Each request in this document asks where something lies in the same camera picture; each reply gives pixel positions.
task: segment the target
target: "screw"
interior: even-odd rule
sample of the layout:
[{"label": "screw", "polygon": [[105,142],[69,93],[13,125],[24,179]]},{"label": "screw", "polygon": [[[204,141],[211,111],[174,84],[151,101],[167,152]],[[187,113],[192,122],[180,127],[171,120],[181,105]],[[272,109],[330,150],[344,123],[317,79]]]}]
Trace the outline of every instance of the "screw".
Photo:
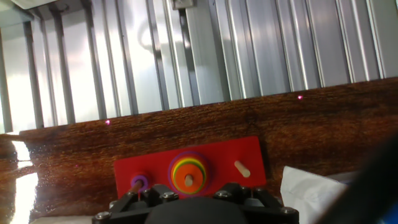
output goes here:
[{"label": "screw", "polygon": [[218,197],[223,197],[223,198],[227,198],[227,197],[232,196],[231,193],[227,192],[226,190],[219,190],[219,191],[216,192],[216,195]]},{"label": "screw", "polygon": [[290,207],[283,207],[283,208],[280,209],[280,211],[285,213],[285,214],[291,214],[291,213],[295,213],[296,209],[290,208]]},{"label": "screw", "polygon": [[111,215],[112,215],[112,213],[110,213],[110,212],[99,212],[98,214],[95,215],[95,218],[97,220],[104,220],[104,219],[110,218]]},{"label": "screw", "polygon": [[133,196],[133,195],[136,195],[136,194],[137,194],[136,192],[128,192],[127,193],[128,196]]},{"label": "screw", "polygon": [[109,209],[111,209],[113,207],[113,205],[116,204],[116,202],[118,202],[118,201],[116,200],[116,201],[109,203]]},{"label": "screw", "polygon": [[174,198],[174,197],[175,197],[175,193],[174,193],[174,192],[165,192],[165,193],[162,195],[162,198],[166,198],[166,199]]}]

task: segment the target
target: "wooden table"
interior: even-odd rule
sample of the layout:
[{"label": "wooden table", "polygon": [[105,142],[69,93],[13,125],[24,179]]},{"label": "wooden table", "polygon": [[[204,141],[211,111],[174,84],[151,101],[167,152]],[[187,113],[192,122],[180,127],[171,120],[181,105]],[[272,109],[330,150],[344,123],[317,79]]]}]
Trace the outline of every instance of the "wooden table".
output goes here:
[{"label": "wooden table", "polygon": [[279,195],[284,166],[356,170],[395,131],[398,78],[5,134],[0,223],[94,215],[116,199],[115,160],[245,136],[258,136]]}]

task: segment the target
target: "red board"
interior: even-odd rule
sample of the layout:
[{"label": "red board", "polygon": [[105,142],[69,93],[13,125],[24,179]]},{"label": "red board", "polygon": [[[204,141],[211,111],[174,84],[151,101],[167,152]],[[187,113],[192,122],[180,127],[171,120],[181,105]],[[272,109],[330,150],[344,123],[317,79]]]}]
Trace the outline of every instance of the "red board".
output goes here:
[{"label": "red board", "polygon": [[[179,193],[180,198],[188,197],[178,192],[169,178],[172,161],[181,153],[188,151],[201,154],[210,170],[210,182],[198,195],[211,195],[228,182],[237,182],[246,187],[266,184],[259,141],[253,136],[118,160],[114,163],[118,197],[122,197],[131,188],[131,180],[135,176],[142,174],[148,177],[149,187],[154,184],[164,184]],[[250,170],[250,177],[244,178],[241,175],[235,168],[235,161],[240,161]]]}]

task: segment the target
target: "white paper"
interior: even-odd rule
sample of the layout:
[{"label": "white paper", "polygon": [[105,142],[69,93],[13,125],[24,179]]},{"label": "white paper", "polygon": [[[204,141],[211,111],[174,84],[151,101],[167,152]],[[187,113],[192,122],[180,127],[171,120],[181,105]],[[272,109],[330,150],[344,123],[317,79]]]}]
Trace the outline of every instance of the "white paper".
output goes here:
[{"label": "white paper", "polygon": [[345,188],[333,179],[285,167],[280,193],[286,207],[298,210],[300,224],[313,224]]}]

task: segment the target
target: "purple small ring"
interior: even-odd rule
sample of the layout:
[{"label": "purple small ring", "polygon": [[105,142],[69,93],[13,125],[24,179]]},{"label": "purple small ring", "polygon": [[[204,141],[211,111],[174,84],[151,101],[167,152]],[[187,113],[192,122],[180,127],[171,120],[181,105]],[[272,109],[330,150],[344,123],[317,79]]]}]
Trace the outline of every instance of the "purple small ring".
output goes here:
[{"label": "purple small ring", "polygon": [[146,176],[144,176],[144,175],[137,175],[137,176],[135,176],[135,177],[131,180],[131,187],[133,187],[134,184],[136,184],[136,182],[137,182],[138,180],[141,180],[141,181],[142,181],[142,187],[139,189],[138,192],[142,192],[142,191],[148,189],[148,187],[149,187],[148,178],[147,178]]}]

